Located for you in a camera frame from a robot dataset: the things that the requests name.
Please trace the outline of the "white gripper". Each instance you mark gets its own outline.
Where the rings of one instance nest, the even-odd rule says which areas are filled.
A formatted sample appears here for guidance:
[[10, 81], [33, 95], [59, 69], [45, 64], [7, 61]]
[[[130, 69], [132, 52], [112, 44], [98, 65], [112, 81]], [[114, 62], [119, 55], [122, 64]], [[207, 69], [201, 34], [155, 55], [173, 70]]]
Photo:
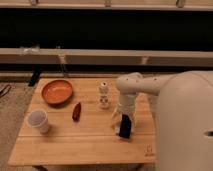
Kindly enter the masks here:
[[121, 123], [121, 116], [123, 114], [127, 115], [132, 122], [132, 127], [135, 127], [135, 108], [136, 108], [136, 98], [137, 93], [133, 94], [119, 94], [119, 99], [117, 105], [112, 113], [111, 125], [113, 127], [119, 127]]

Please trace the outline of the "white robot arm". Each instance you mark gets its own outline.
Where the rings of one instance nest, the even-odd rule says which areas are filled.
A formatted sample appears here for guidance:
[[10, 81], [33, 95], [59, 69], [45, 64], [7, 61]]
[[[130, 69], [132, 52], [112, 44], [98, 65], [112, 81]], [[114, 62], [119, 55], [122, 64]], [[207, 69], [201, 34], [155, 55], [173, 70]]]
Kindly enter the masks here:
[[158, 97], [156, 171], [213, 171], [213, 71], [116, 79], [119, 100], [113, 116], [118, 131], [135, 112], [140, 93]]

